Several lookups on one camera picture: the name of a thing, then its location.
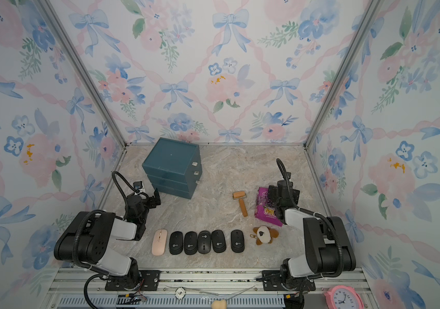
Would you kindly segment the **teal drawer cabinet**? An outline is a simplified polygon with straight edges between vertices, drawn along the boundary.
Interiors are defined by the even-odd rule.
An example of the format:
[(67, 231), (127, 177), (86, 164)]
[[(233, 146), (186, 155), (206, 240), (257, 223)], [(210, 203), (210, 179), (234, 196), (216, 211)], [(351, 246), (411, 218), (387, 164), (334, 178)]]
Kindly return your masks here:
[(142, 163), (153, 188), (191, 199), (203, 173), (196, 144), (160, 138)]

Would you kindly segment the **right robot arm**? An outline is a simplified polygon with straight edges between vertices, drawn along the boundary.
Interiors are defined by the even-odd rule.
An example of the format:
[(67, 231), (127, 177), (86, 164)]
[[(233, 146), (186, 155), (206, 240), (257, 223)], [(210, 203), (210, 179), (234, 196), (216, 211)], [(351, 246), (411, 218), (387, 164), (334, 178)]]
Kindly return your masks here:
[(255, 217), (279, 227), (293, 227), (304, 238), (302, 255), (285, 259), (279, 270), (262, 271), (258, 280), (265, 290), (308, 293), (315, 290), (316, 279), (336, 278), (356, 268), (342, 219), (299, 207), (299, 194), (285, 180), (258, 189)]

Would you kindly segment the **pink computer mouse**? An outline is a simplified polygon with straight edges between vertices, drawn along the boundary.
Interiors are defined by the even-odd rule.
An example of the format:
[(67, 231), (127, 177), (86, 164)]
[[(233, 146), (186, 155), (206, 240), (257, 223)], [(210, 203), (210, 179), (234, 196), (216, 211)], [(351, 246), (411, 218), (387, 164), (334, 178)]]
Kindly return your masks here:
[(153, 256), (162, 256), (167, 247), (168, 231), (166, 229), (156, 230), (153, 241), (151, 253)]

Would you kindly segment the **black computer mouse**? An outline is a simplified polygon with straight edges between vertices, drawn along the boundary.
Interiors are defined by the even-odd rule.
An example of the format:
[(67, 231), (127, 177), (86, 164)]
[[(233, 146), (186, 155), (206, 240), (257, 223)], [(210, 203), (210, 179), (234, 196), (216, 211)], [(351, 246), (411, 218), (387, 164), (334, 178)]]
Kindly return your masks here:
[(200, 254), (208, 254), (211, 251), (212, 235), (209, 231), (203, 230), (198, 234), (197, 250)]
[(231, 250), (235, 253), (242, 253), (245, 249), (244, 233), (236, 229), (231, 232)]
[(186, 255), (194, 255), (198, 251), (198, 235), (194, 231), (187, 232), (184, 238), (184, 252)]
[(212, 248), (215, 253), (223, 253), (226, 251), (226, 238), (222, 230), (212, 232)]
[(170, 235), (169, 251), (171, 255), (178, 255), (183, 251), (184, 236), (181, 231), (175, 231)]

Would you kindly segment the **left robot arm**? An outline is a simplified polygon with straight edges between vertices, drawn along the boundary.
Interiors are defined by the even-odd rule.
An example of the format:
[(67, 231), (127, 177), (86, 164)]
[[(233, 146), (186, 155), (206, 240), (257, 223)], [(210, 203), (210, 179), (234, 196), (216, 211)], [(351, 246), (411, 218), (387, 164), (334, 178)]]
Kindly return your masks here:
[(159, 192), (154, 191), (152, 196), (130, 194), (125, 202), (122, 218), (102, 210), (79, 212), (57, 240), (54, 257), (99, 274), (106, 282), (106, 291), (156, 291), (161, 272), (139, 269), (135, 258), (116, 252), (109, 242), (140, 241), (149, 210), (161, 204)]

